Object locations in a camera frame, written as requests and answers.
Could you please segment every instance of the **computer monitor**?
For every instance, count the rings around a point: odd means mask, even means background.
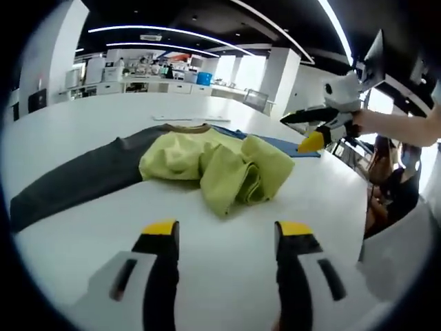
[[[366,54],[365,68],[362,72],[362,92],[381,84],[386,79],[383,31],[378,31],[375,40]]]

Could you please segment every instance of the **white table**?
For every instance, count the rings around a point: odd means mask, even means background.
[[[224,116],[227,128],[299,143],[302,136],[229,99],[190,94],[111,94],[60,103],[6,128],[1,176],[6,201],[80,154],[161,123],[153,114]],[[176,125],[198,125],[197,121]],[[279,311],[274,221],[305,222],[322,247],[353,265],[365,227],[367,184],[337,158],[295,159],[273,201],[220,220],[199,190],[151,180],[31,225],[17,245],[38,285],[56,305],[74,303],[88,279],[159,219],[181,222],[176,324],[181,330],[270,330]]]

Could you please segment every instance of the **ceiling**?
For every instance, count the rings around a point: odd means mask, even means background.
[[[89,29],[118,25],[149,25],[175,28],[204,34],[234,45],[267,43],[273,46],[291,47],[302,60],[307,60],[284,32],[266,20],[237,4],[237,0],[168,0],[161,3],[125,0],[117,6],[107,0],[83,0],[90,15],[81,34],[79,48],[85,52],[107,50],[107,43],[142,42],[140,34],[160,34],[161,43],[199,50],[222,46],[213,41],[176,32],[158,30],[111,30],[88,33]],[[344,54],[340,39],[319,0],[242,0],[280,28],[305,50],[326,50]],[[384,31],[387,56],[387,73],[415,91],[429,103],[434,79],[427,77],[427,84],[415,86],[409,77],[418,56],[418,47],[409,38],[409,20],[405,1],[401,0],[328,0],[348,38],[354,56],[363,58],[380,28]],[[250,50],[254,54],[268,55],[268,50]],[[319,58],[319,54],[309,51]],[[218,54],[242,54],[224,48]],[[323,61],[316,61],[319,66]],[[332,64],[328,71],[340,72],[341,63]]]

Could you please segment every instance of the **blue towel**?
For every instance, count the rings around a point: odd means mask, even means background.
[[[222,134],[226,134],[227,136],[235,137],[240,140],[245,139],[245,137],[248,135],[247,133],[243,133],[240,130],[231,131],[226,128],[223,128],[221,126],[212,126],[213,129],[215,129],[217,132],[220,132]],[[320,154],[317,152],[312,153],[299,153],[297,152],[298,145],[296,143],[290,143],[285,140],[280,140],[276,138],[270,138],[270,137],[264,137],[264,136],[258,136],[255,134],[256,137],[261,138],[262,140],[266,141],[267,143],[273,145],[274,147],[278,148],[282,152],[288,154],[290,157],[320,157]]]

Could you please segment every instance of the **curved light strip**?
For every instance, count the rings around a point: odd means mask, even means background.
[[[158,47],[170,47],[170,48],[178,48],[180,50],[189,50],[190,52],[197,52],[206,55],[211,55],[212,57],[219,57],[219,55],[206,52],[204,50],[195,50],[194,48],[188,48],[183,46],[175,46],[175,45],[167,45],[166,43],[108,43],[106,46],[158,46]]]
[[[241,0],[230,0],[233,1],[236,5],[239,5],[240,7],[245,8],[246,10],[248,10],[249,12],[252,12],[253,14],[255,14],[257,17],[260,17],[263,21],[267,22],[270,26],[272,26],[273,28],[275,28],[277,31],[279,31],[279,33],[281,33],[283,36],[285,36],[286,39],[288,39],[290,42],[292,42],[294,45],[296,45],[296,47],[303,53],[303,55],[306,56],[306,58],[309,60],[310,64],[316,64],[316,62],[314,62],[314,60],[311,58],[311,55],[309,55],[308,53],[306,53],[306,50],[304,50],[302,48],[302,46],[300,46],[298,44],[297,41],[295,41],[294,39],[291,38],[291,36],[289,34],[287,34],[280,26],[278,26],[277,24],[275,24],[271,19],[269,19],[268,17],[266,17],[264,14],[262,14],[261,12],[255,10],[254,8],[252,8],[251,6],[247,5],[246,3],[243,3]]]
[[[235,48],[237,50],[240,50],[241,52],[244,52],[247,55],[254,56],[253,53],[250,53],[247,50],[244,50],[244,49],[242,49],[240,47],[237,47],[237,46],[235,46],[233,44],[227,43],[226,41],[222,41],[220,39],[212,38],[212,37],[209,37],[209,36],[205,36],[204,34],[199,34],[199,33],[195,33],[195,32],[179,30],[179,29],[173,29],[173,28],[164,28],[164,27],[161,27],[161,26],[108,26],[108,27],[105,27],[105,28],[91,29],[88,32],[89,33],[93,33],[93,32],[108,31],[108,30],[119,30],[119,29],[150,29],[150,30],[161,30],[161,31],[170,31],[170,32],[183,33],[183,34],[188,34],[190,36],[195,36],[195,37],[199,37],[199,38],[202,38],[202,39],[210,40],[210,41],[213,41],[214,43],[221,43],[221,44],[229,46],[231,48]]]
[[[331,20],[331,23],[337,32],[338,38],[342,43],[343,49],[345,50],[347,61],[349,62],[349,65],[352,66],[352,62],[353,62],[352,51],[351,48],[349,47],[349,42],[346,38],[342,26],[340,25],[336,13],[332,10],[332,7],[331,5],[329,5],[327,0],[318,0],[318,2],[320,3],[320,5],[322,5],[323,10],[326,12],[326,15],[328,15],[329,19]]]

